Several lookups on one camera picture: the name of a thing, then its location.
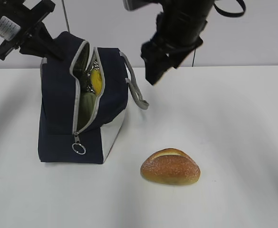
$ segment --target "white bag panel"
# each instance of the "white bag panel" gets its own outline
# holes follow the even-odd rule
[[[103,148],[103,157],[104,161],[106,160],[112,145],[115,142],[119,130],[122,126],[125,117],[125,109],[120,112],[119,115],[113,119],[112,122],[104,124],[101,127],[101,138],[102,138],[102,148]]]

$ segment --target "sticker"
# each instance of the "sticker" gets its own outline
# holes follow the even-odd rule
[[[10,20],[9,18],[2,16],[0,19],[0,36],[7,41],[11,41],[20,31],[21,27]]]

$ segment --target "bread roll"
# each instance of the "bread roll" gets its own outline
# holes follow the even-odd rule
[[[187,154],[170,148],[152,154],[142,164],[141,175],[157,183],[187,185],[198,181],[200,169]]]

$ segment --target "zipper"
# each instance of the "zipper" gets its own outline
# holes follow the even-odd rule
[[[79,155],[84,155],[86,154],[86,148],[84,145],[81,144],[80,141],[80,137],[78,136],[78,132],[76,132],[74,134],[74,141],[75,143],[72,144],[72,149],[75,153],[79,154]]]
[[[76,100],[75,100],[76,108],[75,108],[75,113],[74,113],[73,130],[72,130],[73,135],[74,135],[74,139],[75,139],[75,143],[72,144],[72,149],[73,149],[74,152],[76,152],[77,154],[80,154],[80,155],[86,154],[86,148],[85,148],[85,146],[83,146],[81,144],[79,134],[82,133],[84,130],[86,130],[91,125],[91,123],[95,120],[96,114],[97,114],[97,111],[98,111],[98,108],[99,108],[99,102],[100,102],[100,99],[101,99],[101,97],[104,93],[104,90],[105,90],[105,77],[104,77],[103,67],[102,67],[100,56],[99,56],[99,53],[98,53],[98,50],[97,50],[96,47],[94,48],[94,53],[91,57],[91,60],[90,60],[89,66],[86,69],[86,72],[88,72],[92,68],[95,61],[98,62],[98,67],[99,67],[101,77],[102,77],[102,90],[101,90],[100,94],[96,97],[95,105],[94,105],[94,108],[93,108],[93,111],[92,111],[92,114],[91,114],[91,117],[90,117],[88,123],[80,130],[77,130],[77,122],[78,122],[78,110],[79,110],[79,102],[80,102],[80,93],[81,93],[81,91],[80,91],[80,82],[76,78]],[[79,152],[76,149],[76,147],[80,147],[83,150],[83,152]]]
[[[90,117],[88,123],[82,129],[80,129],[78,131],[79,134],[82,133],[84,130],[86,130],[91,125],[91,123],[96,119],[96,114],[97,114],[97,111],[98,111],[98,108],[99,108],[100,99],[101,99],[101,97],[104,93],[104,90],[105,90],[105,77],[104,77],[103,67],[102,67],[100,56],[99,56],[99,53],[98,53],[98,50],[97,50],[96,47],[94,48],[94,54],[91,58],[89,68],[87,70],[89,70],[93,66],[94,61],[98,62],[98,67],[99,67],[101,77],[102,77],[102,90],[101,90],[100,94],[98,96],[96,96],[95,105],[94,105],[94,108],[93,108],[93,111],[92,111],[92,114],[91,114],[91,117]]]

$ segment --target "navy blue bag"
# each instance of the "navy blue bag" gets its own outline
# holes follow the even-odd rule
[[[117,48],[94,48],[87,67],[89,43],[63,32],[56,43],[65,52],[63,61],[51,56],[41,63],[42,104],[38,154],[41,162],[105,162],[125,117],[128,88],[136,104],[147,109],[127,57]],[[83,126],[78,127],[81,83],[78,66],[97,62],[102,88]],[[131,79],[128,78],[128,67]]]

